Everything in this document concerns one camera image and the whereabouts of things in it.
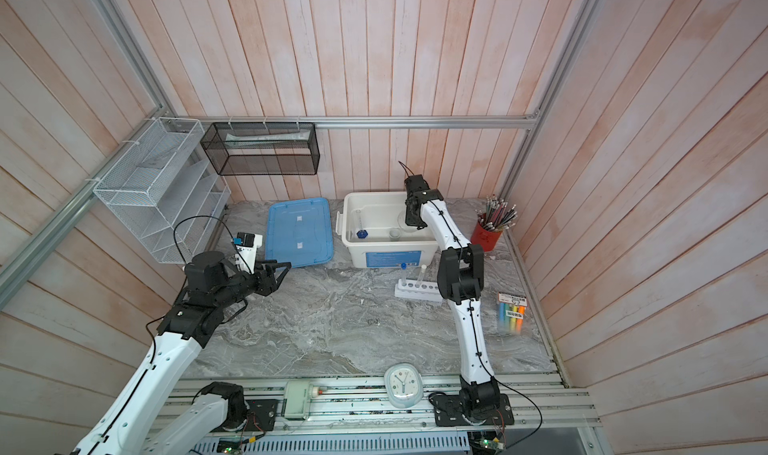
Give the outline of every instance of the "alarm clock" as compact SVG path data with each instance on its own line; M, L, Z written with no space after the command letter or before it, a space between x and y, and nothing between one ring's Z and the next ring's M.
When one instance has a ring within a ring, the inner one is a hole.
M413 407L424 395L422 376L411 364L392 365L384 373L389 402L397 408Z

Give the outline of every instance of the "red cup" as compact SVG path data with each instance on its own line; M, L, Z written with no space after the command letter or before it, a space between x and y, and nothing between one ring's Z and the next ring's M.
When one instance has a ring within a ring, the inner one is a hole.
M480 222L475 225L475 231L469 243L479 244L483 251L491 251L496 247L498 238L502 236L501 231L488 231L480 226Z

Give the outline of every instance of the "white wire mesh basket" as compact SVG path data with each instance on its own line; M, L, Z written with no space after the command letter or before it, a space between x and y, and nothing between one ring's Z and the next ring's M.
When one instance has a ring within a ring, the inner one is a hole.
M193 160L202 136L199 120L157 119L94 189L161 263L184 263L202 251L215 220L196 219L178 228L184 258L174 245L174 227L191 216L220 216L229 199L229 187L208 170L208 160Z

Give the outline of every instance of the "wood panel wall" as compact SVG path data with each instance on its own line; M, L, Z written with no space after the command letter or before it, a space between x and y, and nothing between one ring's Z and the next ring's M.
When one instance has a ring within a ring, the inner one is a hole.
M523 115L583 0L116 0L178 114ZM317 176L230 177L236 200L501 189L517 130L321 131Z
M0 0L0 265L154 109L90 0ZM0 313L3 451L69 453L183 280L88 213Z
M768 447L765 1L606 0L513 190L616 453Z

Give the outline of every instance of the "gray marble countertop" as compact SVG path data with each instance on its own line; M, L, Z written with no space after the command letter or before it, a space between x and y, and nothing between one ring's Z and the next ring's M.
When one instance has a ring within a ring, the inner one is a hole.
M475 209L484 201L447 203L469 237ZM264 234L271 205L238 203L231 207L227 225L233 233ZM332 222L342 205L342 200L330 201ZM217 249L234 254L226 231ZM381 375L398 362L411 363L424 374L459 373L458 338L447 301L437 305L397 298L399 269L353 268L336 233L333 249L333 259L324 265L293 268L273 295L250 296L246 310L216 330L184 377ZM264 258L264 247L257 258ZM426 280L436 279L438 259L439 252ZM416 273L412 269L409 276ZM482 324L492 366L497 373L555 370L533 317L526 316L519 335L498 326L498 291L523 293L503 237L485 254Z

